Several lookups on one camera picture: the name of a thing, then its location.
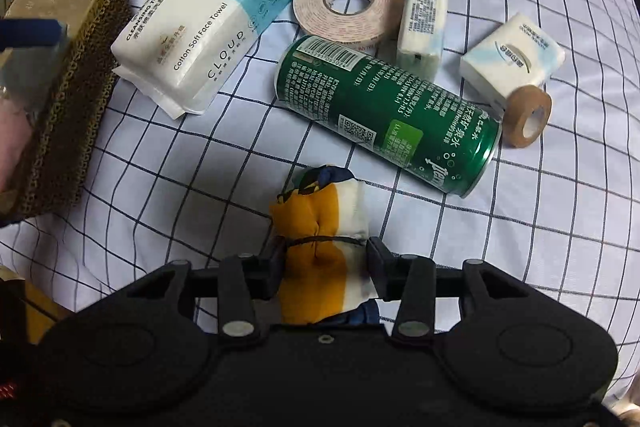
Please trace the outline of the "orange navy patterned cloth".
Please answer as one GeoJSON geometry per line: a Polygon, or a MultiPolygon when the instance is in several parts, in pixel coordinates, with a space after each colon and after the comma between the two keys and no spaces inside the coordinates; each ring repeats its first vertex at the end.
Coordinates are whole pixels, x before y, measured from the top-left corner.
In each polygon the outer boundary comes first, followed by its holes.
{"type": "Polygon", "coordinates": [[[344,167],[303,172],[270,206],[273,232],[288,242],[277,293],[280,322],[375,325],[378,292],[366,268],[364,184],[344,167]]]}

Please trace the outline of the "large cloud tissue pack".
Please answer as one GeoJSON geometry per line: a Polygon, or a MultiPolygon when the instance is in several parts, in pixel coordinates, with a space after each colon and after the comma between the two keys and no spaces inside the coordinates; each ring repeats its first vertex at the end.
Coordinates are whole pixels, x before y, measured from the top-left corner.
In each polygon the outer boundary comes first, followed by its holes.
{"type": "Polygon", "coordinates": [[[111,46],[115,74],[172,119],[201,115],[292,0],[146,0],[111,46]]]}

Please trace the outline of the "wide pink tape roll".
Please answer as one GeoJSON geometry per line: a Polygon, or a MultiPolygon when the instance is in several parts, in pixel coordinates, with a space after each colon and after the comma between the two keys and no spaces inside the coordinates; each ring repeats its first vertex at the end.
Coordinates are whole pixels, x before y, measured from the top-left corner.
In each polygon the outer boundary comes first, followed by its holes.
{"type": "Polygon", "coordinates": [[[364,50],[397,30],[405,0],[293,0],[303,31],[364,50]]]}

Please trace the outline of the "small white tissue pack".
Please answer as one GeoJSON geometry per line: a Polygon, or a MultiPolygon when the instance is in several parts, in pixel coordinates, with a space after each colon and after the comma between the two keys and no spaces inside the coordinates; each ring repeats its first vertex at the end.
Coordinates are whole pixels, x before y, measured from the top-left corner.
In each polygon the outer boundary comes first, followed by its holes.
{"type": "Polygon", "coordinates": [[[405,0],[397,39],[396,63],[433,82],[442,61],[448,0],[405,0]]]}

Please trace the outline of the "pink soft cloth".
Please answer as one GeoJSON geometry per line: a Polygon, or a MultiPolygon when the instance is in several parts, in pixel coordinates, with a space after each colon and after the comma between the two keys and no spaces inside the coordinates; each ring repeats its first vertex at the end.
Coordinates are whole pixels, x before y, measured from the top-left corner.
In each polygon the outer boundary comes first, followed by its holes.
{"type": "Polygon", "coordinates": [[[20,162],[23,150],[32,139],[32,126],[24,109],[9,98],[1,99],[0,132],[0,185],[4,192],[20,162]]]}

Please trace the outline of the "checked white tablecloth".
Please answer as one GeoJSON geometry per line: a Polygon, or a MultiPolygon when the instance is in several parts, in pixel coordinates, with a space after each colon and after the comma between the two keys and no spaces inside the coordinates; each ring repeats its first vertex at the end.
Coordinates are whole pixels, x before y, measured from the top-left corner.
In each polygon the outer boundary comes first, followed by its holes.
{"type": "Polygon", "coordinates": [[[199,268],[254,253],[300,170],[364,184],[369,228],[400,253],[480,258],[601,324],[621,395],[639,367],[639,14],[634,0],[449,0],[437,82],[473,100],[460,57],[515,13],[566,52],[549,124],[502,146],[465,198],[447,196],[284,109],[273,73],[299,28],[282,12],[201,116],[168,118],[120,82],[77,205],[1,232],[1,261],[79,310],[172,259],[199,268]]]}

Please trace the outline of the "green drink can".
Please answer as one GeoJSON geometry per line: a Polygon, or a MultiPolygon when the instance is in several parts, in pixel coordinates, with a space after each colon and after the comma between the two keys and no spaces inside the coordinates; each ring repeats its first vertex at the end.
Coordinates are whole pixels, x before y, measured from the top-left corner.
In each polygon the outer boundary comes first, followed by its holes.
{"type": "Polygon", "coordinates": [[[274,90],[286,108],[445,194],[471,193],[500,142],[501,126],[485,109],[319,36],[286,50],[274,90]]]}

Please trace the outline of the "small brown tape roll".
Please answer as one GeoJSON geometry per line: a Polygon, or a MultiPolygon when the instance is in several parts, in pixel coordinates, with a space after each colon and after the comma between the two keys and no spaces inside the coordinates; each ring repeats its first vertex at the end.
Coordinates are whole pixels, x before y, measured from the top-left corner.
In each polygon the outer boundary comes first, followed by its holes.
{"type": "Polygon", "coordinates": [[[511,146],[529,147],[544,131],[552,111],[552,98],[536,86],[523,86],[506,99],[502,129],[511,146]]]}

